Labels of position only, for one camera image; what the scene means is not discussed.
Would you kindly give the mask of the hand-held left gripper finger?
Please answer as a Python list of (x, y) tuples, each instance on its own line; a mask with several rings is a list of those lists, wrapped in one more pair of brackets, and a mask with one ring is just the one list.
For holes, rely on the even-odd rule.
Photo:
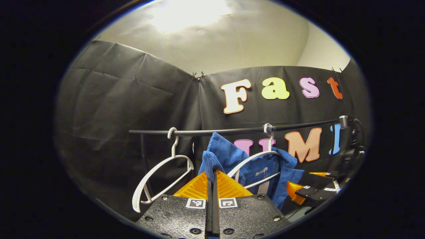
[(203, 172), (175, 194), (162, 194), (136, 222), (166, 239), (206, 239), (212, 231), (212, 182)]
[(212, 230), (220, 239), (273, 237), (290, 225), (266, 194), (252, 194), (225, 173), (214, 171)]

